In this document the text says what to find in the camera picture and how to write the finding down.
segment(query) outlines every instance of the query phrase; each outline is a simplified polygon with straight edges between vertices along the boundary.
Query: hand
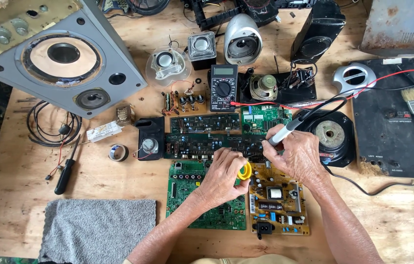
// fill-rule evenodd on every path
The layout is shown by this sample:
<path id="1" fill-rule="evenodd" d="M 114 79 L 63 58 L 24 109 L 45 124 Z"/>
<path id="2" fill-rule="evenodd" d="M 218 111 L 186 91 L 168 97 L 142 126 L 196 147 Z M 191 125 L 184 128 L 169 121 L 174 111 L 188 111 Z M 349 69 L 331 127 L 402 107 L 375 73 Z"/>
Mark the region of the hand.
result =
<path id="1" fill-rule="evenodd" d="M 283 127 L 283 124 L 278 124 L 269 129 L 266 139 L 270 139 Z M 317 136 L 295 130 L 277 145 L 277 149 L 284 149 L 282 156 L 268 141 L 262 142 L 263 155 L 279 170 L 307 187 L 314 187 L 330 183 L 329 174 L 320 162 L 319 142 Z"/>
<path id="2" fill-rule="evenodd" d="M 214 161 L 202 184 L 192 192 L 198 196 L 204 210 L 210 210 L 248 192 L 249 179 L 235 185 L 238 171 L 246 165 L 241 152 L 222 147 L 214 152 Z"/>

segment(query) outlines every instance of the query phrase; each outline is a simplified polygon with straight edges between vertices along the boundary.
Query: yellow solder roll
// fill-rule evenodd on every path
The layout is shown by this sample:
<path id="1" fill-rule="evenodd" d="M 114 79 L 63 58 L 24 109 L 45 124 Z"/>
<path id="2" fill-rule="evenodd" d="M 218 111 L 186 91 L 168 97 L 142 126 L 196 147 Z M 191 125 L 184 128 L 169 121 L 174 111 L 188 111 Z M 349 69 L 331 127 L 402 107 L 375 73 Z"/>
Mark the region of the yellow solder roll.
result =
<path id="1" fill-rule="evenodd" d="M 237 178 L 240 180 L 247 180 L 251 177 L 252 174 L 252 168 L 249 161 L 246 161 L 246 165 L 241 168 L 241 170 L 238 171 Z"/>

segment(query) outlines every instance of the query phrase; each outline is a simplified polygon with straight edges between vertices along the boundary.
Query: screwdriver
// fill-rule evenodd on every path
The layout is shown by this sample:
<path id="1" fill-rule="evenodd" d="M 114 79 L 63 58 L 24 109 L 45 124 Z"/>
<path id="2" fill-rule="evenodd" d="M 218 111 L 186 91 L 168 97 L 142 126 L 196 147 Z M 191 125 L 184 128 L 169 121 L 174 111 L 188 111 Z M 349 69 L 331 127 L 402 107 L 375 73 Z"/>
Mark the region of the screwdriver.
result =
<path id="1" fill-rule="evenodd" d="M 65 161 L 65 166 L 61 172 L 59 180 L 57 182 L 57 186 L 55 187 L 54 193 L 56 195 L 61 195 L 65 192 L 65 188 L 67 188 L 67 183 L 69 182 L 70 175 L 72 174 L 72 166 L 75 164 L 75 160 L 73 159 L 73 155 L 75 154 L 76 147 L 80 141 L 80 135 L 76 138 L 75 147 L 73 148 L 72 155 L 70 159 Z"/>

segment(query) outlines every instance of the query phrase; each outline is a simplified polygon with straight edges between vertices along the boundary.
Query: gray speaker box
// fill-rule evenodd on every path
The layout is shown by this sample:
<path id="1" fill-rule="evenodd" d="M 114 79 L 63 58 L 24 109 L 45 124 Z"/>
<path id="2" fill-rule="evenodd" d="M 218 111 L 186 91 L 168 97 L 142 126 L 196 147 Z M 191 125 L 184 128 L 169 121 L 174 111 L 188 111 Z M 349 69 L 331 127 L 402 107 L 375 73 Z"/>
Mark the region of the gray speaker box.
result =
<path id="1" fill-rule="evenodd" d="M 95 1 L 79 3 L 79 10 L 1 53 L 0 81 L 90 119 L 147 83 Z"/>

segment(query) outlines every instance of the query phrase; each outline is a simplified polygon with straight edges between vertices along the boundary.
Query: gray cloth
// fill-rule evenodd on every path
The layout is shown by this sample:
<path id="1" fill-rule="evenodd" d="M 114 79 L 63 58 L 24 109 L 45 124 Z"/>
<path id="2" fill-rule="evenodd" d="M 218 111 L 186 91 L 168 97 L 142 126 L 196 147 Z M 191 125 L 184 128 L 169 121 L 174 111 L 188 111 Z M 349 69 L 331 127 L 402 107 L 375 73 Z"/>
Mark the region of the gray cloth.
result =
<path id="1" fill-rule="evenodd" d="M 155 200 L 54 200 L 39 262 L 121 264 L 154 227 Z"/>

